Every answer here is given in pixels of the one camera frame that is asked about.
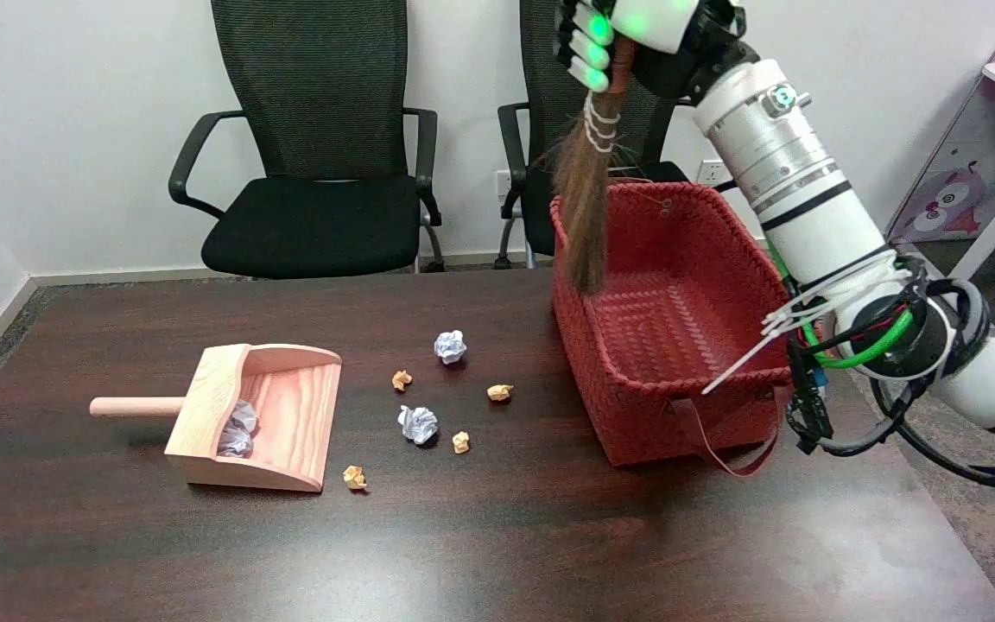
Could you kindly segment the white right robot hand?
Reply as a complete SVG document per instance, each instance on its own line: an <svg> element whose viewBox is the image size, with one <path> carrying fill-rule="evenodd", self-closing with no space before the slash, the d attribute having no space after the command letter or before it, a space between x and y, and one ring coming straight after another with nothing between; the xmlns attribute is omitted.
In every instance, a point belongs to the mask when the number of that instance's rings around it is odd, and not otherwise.
<svg viewBox="0 0 995 622"><path fill-rule="evenodd" d="M605 93L623 66L621 43L631 41L631 77L658 98L695 105L731 68L761 60L746 29L734 1L561 1L555 55L576 81Z"/></svg>

